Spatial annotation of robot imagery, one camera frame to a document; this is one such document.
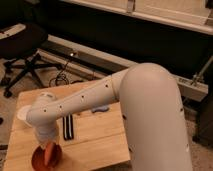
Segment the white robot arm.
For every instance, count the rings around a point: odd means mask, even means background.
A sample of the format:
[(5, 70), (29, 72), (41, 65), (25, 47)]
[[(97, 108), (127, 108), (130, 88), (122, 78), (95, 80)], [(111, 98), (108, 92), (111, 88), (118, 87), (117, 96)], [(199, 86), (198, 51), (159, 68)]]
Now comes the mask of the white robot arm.
[(193, 171), (180, 91), (173, 75), (158, 64), (137, 64), (57, 101), (40, 96), (26, 121), (39, 140), (48, 140), (57, 119), (116, 102), (124, 115), (133, 171)]

